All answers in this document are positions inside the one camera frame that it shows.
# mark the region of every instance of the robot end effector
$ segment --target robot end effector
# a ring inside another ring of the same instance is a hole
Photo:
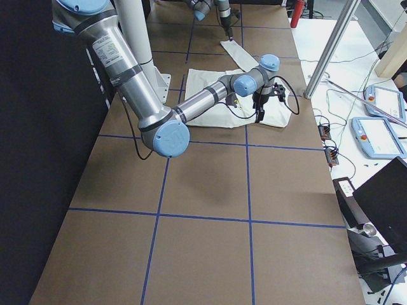
[[[240,19],[240,12],[230,8],[229,0],[183,0],[192,10],[195,18],[199,21],[203,20],[215,5],[219,17],[221,19],[221,25],[225,34],[229,40],[233,40],[233,30],[231,18],[236,16]]]

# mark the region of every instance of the brown table surface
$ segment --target brown table surface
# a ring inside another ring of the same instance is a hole
[[[301,94],[285,9],[233,6],[235,40],[279,56]],[[148,30],[172,75],[168,105],[189,68],[237,68],[214,10],[193,22],[185,4],[159,2]],[[300,107],[286,128],[190,128],[180,157],[140,161],[116,99],[31,304],[365,304],[312,106]]]

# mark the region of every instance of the wooden block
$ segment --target wooden block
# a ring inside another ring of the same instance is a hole
[[[387,53],[376,66],[375,71],[381,78],[391,78],[407,59],[407,25],[393,42]]]

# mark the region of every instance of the red fire extinguisher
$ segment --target red fire extinguisher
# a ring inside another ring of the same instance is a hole
[[[294,9],[294,15],[291,19],[292,28],[297,27],[298,19],[300,19],[301,15],[303,13],[304,6],[305,6],[304,0],[297,0],[297,3],[295,4],[295,9]]]

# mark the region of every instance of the metal pole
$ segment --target metal pole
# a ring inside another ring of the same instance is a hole
[[[135,59],[162,102],[167,99],[170,75],[154,66],[141,0],[114,0],[123,35]]]
[[[315,90],[317,89],[317,86],[321,81],[322,76],[324,75],[326,67],[328,66],[329,61],[331,60],[333,53],[335,52],[335,49],[338,46],[343,34],[345,33],[345,30],[360,2],[361,0],[348,0],[348,2],[343,7],[341,15],[339,16],[338,21],[336,22],[336,25],[332,31],[331,37],[329,37],[328,43],[326,44],[321,58],[318,61],[315,72],[311,77],[307,89],[305,89],[305,98],[311,98]]]

